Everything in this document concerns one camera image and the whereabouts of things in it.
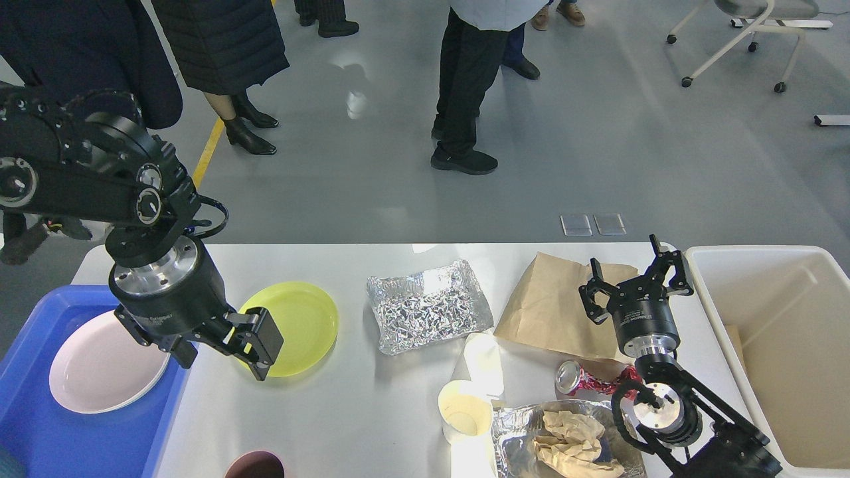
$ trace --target crumpled aluminum foil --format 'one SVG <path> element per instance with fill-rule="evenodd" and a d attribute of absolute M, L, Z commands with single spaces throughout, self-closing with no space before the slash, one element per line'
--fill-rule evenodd
<path fill-rule="evenodd" d="M 493 327 L 490 304 L 463 259 L 407 277 L 370 277 L 366 291 L 388 356 Z"/>
<path fill-rule="evenodd" d="M 626 443 L 614 425 L 611 405 L 606 401 L 568 399 L 548 401 L 519 408 L 497 408 L 493 411 L 493 444 L 496 448 L 496 469 L 499 478 L 563 478 L 557 471 L 537 460 L 534 437 L 550 435 L 543 426 L 543 412 L 584 413 L 605 427 L 603 438 L 611 454 L 626 471 L 622 478 L 646 478 L 641 453 Z"/>

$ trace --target gray floor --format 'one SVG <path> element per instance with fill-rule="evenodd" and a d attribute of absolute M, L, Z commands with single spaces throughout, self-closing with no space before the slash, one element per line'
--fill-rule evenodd
<path fill-rule="evenodd" d="M 481 107 L 479 148 L 491 175 L 431 169 L 443 2 L 348 0 L 353 37 L 323 39 L 276 7 L 292 68 L 252 88 L 280 118 L 279 147 L 255 157 L 222 139 L 201 192 L 225 203 L 212 242 L 645 241 L 811 244 L 850 268 L 850 128 L 814 114 L 850 114 L 850 14 L 810 31 L 775 94 L 790 37 L 746 43 L 679 86 L 737 30 L 707 9 L 665 43 L 695 2 L 582 0 L 587 26 L 554 15 L 528 28 L 530 82 L 502 69 Z M 848 0 L 821 0 L 825 12 Z M 15 81 L 2 65 L 0 79 Z M 181 121 L 159 132 L 192 170 L 215 116 L 184 89 Z M 621 213 L 625 236 L 565 237 L 565 213 Z M 0 353 L 33 305 L 73 277 L 91 243 L 51 239 L 28 265 L 0 265 Z"/>

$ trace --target yellow plate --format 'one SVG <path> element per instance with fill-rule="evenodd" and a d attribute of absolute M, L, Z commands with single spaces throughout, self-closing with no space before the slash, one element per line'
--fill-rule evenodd
<path fill-rule="evenodd" d="M 269 286 L 255 293 L 240 313 L 257 306 L 271 312 L 283 336 L 283 347 L 269 377 L 289 377 L 307 370 L 325 356 L 337 339 L 337 307 L 331 296 L 313 284 L 282 282 Z"/>

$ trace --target white shirt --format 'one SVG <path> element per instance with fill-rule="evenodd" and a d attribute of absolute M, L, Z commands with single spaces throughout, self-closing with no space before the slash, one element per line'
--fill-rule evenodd
<path fill-rule="evenodd" d="M 531 20 L 547 0 L 449 0 L 457 16 L 479 30 L 511 31 Z"/>

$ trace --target person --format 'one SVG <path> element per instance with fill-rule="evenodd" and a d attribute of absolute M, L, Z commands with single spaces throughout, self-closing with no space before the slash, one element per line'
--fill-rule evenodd
<path fill-rule="evenodd" d="M 154 11 L 186 86 L 201 90 L 224 122 L 227 139 L 254 155 L 277 148 L 249 130 L 278 121 L 248 99 L 247 89 L 289 67 L 269 0 L 153 0 Z"/>
<path fill-rule="evenodd" d="M 301 26 L 319 21 L 319 36 L 347 37 L 360 30 L 355 21 L 345 20 L 345 0 L 295 0 L 295 12 Z"/>
<path fill-rule="evenodd" d="M 501 63 L 516 71 L 521 77 L 536 80 L 540 77 L 540 69 L 523 54 L 525 45 L 525 23 L 511 30 L 507 35 L 505 54 L 501 57 Z"/>
<path fill-rule="evenodd" d="M 540 9 L 534 18 L 531 19 L 531 26 L 533 26 L 535 30 L 545 31 L 549 28 L 549 5 L 553 2 L 554 0 L 549 0 L 549 3 Z M 563 15 L 569 23 L 575 26 L 585 25 L 585 16 L 581 12 L 581 9 L 579 9 L 578 0 L 561 0 L 555 9 L 558 13 Z"/>
<path fill-rule="evenodd" d="M 83 118 L 105 111 L 162 129 L 183 111 L 180 86 L 139 0 L 0 2 L 0 55 L 26 86 L 44 88 Z M 132 101 L 91 95 L 108 90 L 133 94 L 141 118 Z"/>
<path fill-rule="evenodd" d="M 449 0 L 439 59 L 439 99 L 431 135 L 431 167 L 466 174 L 493 172 L 498 161 L 473 149 L 475 117 L 496 79 L 508 33 L 531 19 L 545 0 Z"/>

